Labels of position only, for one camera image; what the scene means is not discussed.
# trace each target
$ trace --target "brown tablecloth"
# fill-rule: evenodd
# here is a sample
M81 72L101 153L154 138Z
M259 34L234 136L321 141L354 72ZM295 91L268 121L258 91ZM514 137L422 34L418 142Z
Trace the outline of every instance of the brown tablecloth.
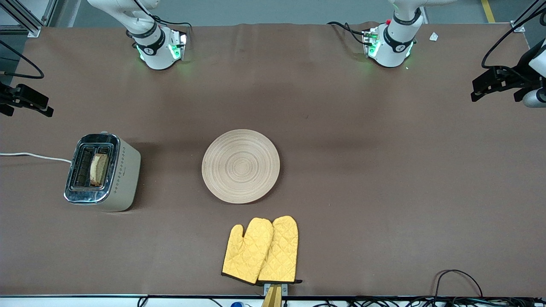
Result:
M140 180L130 211L98 212L63 199L67 163L0 158L0 293L261 293L220 276L229 231L292 215L304 282L291 294L431 294L457 268L486 296L544 295L545 110L509 92L470 102L508 29L425 25L386 69L332 26L196 27L185 62L165 71L123 28L43 29L25 55L46 78L14 82L49 96L54 116L2 117L0 150L70 159L106 130L140 151ZM491 63L526 49L514 34ZM265 134L282 161L248 205L215 198L200 172L208 145L237 128ZM443 281L440 294L476 294Z

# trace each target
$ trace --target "round plate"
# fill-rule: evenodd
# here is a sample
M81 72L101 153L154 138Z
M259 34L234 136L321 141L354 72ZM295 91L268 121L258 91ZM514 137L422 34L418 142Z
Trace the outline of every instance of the round plate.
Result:
M263 134L237 129L210 144L201 170L209 190L232 204L253 202L277 181L281 161L273 143Z

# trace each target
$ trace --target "small white paper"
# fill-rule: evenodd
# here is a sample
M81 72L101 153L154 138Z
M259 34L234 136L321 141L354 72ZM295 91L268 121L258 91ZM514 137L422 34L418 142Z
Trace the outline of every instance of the small white paper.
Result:
M438 34L436 34L436 32L433 32L429 39L432 40L433 42L437 41Z

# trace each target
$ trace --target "oven mitt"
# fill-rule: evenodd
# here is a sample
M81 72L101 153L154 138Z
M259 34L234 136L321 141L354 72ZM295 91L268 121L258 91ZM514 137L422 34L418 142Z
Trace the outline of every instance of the oven mitt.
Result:
M291 216L273 221L273 240L258 280L268 283L295 283L298 256L298 225Z
M242 225L235 225L225 250L222 275L255 284L273 238L269 220L253 218L243 236Z

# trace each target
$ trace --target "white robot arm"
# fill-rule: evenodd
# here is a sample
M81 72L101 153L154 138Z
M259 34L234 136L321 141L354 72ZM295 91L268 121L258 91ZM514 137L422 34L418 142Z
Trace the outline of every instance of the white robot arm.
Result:
M182 59L186 35L157 23L147 11L160 0L87 0L117 19L136 42L140 58L152 69L166 69Z
M451 4L457 0L388 0L394 6L389 24L383 23L364 34L366 55L385 67L396 67L410 55L415 34L423 24L419 7Z

